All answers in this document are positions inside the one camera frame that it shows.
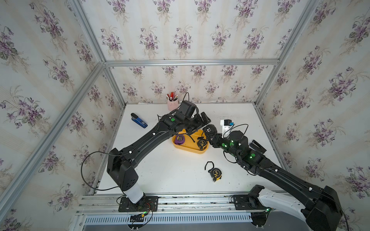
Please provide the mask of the black yellow tape measure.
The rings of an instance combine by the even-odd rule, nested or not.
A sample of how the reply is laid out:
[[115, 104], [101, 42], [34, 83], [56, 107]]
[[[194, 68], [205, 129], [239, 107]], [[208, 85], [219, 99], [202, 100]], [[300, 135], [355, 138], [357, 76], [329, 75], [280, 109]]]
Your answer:
[[208, 141], [204, 137], [198, 137], [197, 138], [197, 146], [200, 151], [203, 151], [207, 148], [208, 146]]
[[212, 161], [208, 161], [205, 164], [204, 170], [210, 174], [213, 182], [216, 182], [222, 178], [222, 171], [219, 168], [216, 168]]

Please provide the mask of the purple tape measure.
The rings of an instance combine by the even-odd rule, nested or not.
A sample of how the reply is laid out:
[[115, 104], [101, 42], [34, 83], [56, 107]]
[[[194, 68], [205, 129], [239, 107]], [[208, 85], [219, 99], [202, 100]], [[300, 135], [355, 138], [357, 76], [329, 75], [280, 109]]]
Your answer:
[[180, 134], [175, 136], [173, 143], [175, 145], [183, 145], [185, 141], [186, 141], [185, 136], [183, 134]]

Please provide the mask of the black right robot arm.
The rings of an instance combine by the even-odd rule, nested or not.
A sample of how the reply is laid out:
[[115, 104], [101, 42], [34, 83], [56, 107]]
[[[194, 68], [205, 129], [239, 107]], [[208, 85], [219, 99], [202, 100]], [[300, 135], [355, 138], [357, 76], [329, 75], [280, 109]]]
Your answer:
[[237, 210], [263, 209], [268, 214], [277, 209], [304, 221], [313, 231], [335, 231], [338, 228], [344, 212], [333, 188], [321, 188], [282, 169], [265, 156], [266, 149], [260, 143], [248, 141], [240, 131], [223, 136], [210, 124], [203, 128], [203, 132], [213, 148], [232, 155], [241, 168], [289, 193], [278, 195], [262, 185], [255, 185], [247, 195], [233, 197]]

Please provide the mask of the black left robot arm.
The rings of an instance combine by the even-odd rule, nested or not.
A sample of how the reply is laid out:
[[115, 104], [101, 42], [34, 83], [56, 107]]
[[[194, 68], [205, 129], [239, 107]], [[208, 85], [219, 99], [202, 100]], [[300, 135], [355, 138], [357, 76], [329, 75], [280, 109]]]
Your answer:
[[120, 190], [134, 205], [143, 204], [145, 193], [139, 187], [135, 168], [157, 146], [177, 135], [182, 130], [195, 133], [211, 123], [210, 118], [202, 112], [194, 116], [184, 116], [174, 111], [160, 117], [152, 130], [131, 145], [109, 152], [107, 173]]

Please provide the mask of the yellow storage tray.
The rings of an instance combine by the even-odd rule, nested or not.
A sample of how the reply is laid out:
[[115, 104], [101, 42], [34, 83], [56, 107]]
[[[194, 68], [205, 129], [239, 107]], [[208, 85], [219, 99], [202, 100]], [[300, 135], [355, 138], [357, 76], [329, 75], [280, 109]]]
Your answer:
[[176, 135], [174, 135], [172, 137], [172, 143], [173, 143], [175, 148], [178, 148], [178, 149], [181, 149], [181, 150], [184, 150], [184, 151], [188, 151], [188, 152], [192, 152], [192, 153], [196, 153], [196, 154], [203, 154], [207, 151], [207, 149], [209, 147], [209, 142], [208, 142], [207, 148], [203, 151], [200, 151], [198, 146], [197, 146], [197, 141], [198, 141], [197, 138], [198, 137], [206, 138], [205, 135], [204, 135], [203, 130], [198, 130], [197, 132], [195, 132], [192, 135], [186, 134], [186, 131], [183, 130], [183, 131], [178, 133], [178, 135], [180, 135], [180, 134], [183, 134], [185, 136], [186, 141], [183, 145], [175, 145], [173, 143], [173, 141], [174, 141], [174, 138], [175, 138]]

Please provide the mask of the pink pen holder cup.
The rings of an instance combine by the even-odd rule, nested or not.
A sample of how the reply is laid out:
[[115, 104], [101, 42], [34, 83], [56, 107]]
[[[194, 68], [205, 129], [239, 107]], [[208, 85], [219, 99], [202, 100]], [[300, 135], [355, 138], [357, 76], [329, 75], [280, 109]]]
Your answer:
[[173, 101], [167, 101], [167, 108], [169, 111], [172, 111], [174, 109], [177, 109], [180, 106], [179, 100], [173, 100]]

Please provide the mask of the red pens in cup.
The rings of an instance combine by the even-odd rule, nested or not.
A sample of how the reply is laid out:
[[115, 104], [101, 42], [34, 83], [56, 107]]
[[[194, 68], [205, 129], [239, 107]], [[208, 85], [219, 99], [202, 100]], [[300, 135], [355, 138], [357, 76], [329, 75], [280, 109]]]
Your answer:
[[176, 94], [175, 91], [172, 91], [166, 95], [166, 98], [167, 98], [167, 101], [174, 102], [178, 100], [178, 95]]

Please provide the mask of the blue black stapler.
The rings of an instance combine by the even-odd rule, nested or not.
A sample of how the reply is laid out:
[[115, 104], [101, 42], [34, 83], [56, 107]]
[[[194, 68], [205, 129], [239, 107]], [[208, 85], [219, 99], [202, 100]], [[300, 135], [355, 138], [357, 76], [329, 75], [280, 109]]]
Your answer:
[[144, 122], [138, 115], [136, 115], [135, 113], [131, 113], [131, 119], [133, 122], [135, 122], [137, 125], [139, 125], [140, 127], [142, 128], [146, 128], [147, 127], [147, 123]]

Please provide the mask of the small circuit board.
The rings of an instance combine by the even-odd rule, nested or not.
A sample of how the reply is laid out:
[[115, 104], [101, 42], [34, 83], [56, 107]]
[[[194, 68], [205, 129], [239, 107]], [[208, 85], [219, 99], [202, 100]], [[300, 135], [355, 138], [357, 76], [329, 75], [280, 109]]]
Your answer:
[[145, 215], [143, 215], [143, 214], [130, 216], [130, 222], [131, 223], [143, 222], [144, 219], [145, 219]]

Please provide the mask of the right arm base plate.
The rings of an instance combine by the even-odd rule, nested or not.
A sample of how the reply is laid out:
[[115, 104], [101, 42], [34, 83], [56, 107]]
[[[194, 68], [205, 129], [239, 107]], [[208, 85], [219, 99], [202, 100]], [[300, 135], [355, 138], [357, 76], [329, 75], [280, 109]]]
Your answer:
[[236, 210], [258, 210], [265, 212], [270, 211], [270, 208], [263, 206], [255, 195], [233, 195], [230, 198], [230, 202], [234, 204]]

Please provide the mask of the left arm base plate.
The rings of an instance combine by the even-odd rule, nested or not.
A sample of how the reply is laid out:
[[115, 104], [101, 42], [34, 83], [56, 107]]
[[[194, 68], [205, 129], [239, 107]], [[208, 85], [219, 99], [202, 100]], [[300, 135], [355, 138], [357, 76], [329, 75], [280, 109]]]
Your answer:
[[144, 195], [135, 204], [127, 196], [122, 196], [117, 200], [119, 205], [118, 212], [156, 212], [158, 210], [158, 200], [158, 196]]

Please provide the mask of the aluminium mounting rail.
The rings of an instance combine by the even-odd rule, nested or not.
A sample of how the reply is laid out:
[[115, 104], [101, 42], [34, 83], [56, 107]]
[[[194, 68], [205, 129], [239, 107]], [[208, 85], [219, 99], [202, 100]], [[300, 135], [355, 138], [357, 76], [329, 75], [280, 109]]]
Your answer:
[[266, 227], [269, 213], [274, 207], [246, 205], [243, 193], [185, 193], [153, 194], [147, 196], [145, 211], [149, 215], [140, 221], [133, 206], [125, 195], [98, 194], [83, 196], [70, 227], [71, 231], [84, 231], [88, 226], [123, 225], [137, 231], [150, 225], [162, 224], [217, 224], [253, 223], [259, 228]]

